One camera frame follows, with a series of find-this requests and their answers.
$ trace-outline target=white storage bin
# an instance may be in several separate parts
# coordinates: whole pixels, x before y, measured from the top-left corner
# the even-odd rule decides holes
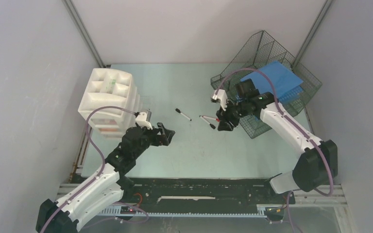
[[[140,110],[140,97],[132,74],[108,68],[92,70],[78,112],[86,120],[92,111],[103,106],[117,106],[133,112]],[[89,125],[106,138],[120,139],[135,125],[135,116],[119,109],[102,109],[91,117]]]

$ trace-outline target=light green tabletop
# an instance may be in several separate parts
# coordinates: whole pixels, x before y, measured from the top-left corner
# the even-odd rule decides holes
[[[111,68],[133,75],[143,109],[152,111],[151,123],[162,122],[176,134],[168,147],[149,147],[136,161],[128,177],[158,178],[269,178],[293,170],[295,151],[273,130],[250,139],[239,126],[218,132],[199,115],[215,116],[219,104],[211,103],[210,79],[227,64],[131,64]],[[188,121],[175,111],[192,118]],[[295,119],[309,130],[305,112]],[[92,134],[107,156],[119,143]],[[90,176],[101,165],[99,154],[89,146],[82,171]]]

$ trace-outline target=wire mesh basket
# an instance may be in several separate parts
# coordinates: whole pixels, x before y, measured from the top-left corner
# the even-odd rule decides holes
[[[303,110],[322,86],[322,83],[302,64],[293,67],[295,57],[266,31],[260,31],[252,35],[225,70],[220,75],[211,78],[211,86],[217,89],[222,79],[234,70],[245,67],[259,69],[273,61],[279,61],[303,81],[300,85],[302,88],[301,92],[298,89],[297,91],[286,93],[286,97],[296,97],[294,101],[284,104],[287,112],[294,117]],[[239,83],[240,79],[251,72],[246,70],[237,72],[224,83],[223,89],[226,91],[228,98],[237,99],[235,84]],[[250,138],[256,138],[271,129],[271,127],[254,116],[243,117],[239,123]]]

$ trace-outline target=blue paper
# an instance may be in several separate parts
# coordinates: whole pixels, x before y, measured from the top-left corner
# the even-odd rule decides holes
[[[299,86],[303,81],[278,61],[271,62],[259,70],[271,80],[277,98],[282,104],[296,100],[298,94],[303,91]],[[259,93],[273,93],[270,84],[261,74],[252,72],[242,78],[241,82],[247,79],[252,80],[255,88],[259,90]]]

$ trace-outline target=white wall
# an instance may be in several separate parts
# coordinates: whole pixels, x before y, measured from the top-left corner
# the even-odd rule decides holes
[[[0,0],[0,233],[34,232],[71,170],[95,60],[60,0]]]
[[[313,128],[339,147],[339,180],[357,226],[373,233],[373,1],[335,1],[304,59],[323,86]]]
[[[228,63],[266,30],[296,55],[325,0],[74,0],[105,64]]]

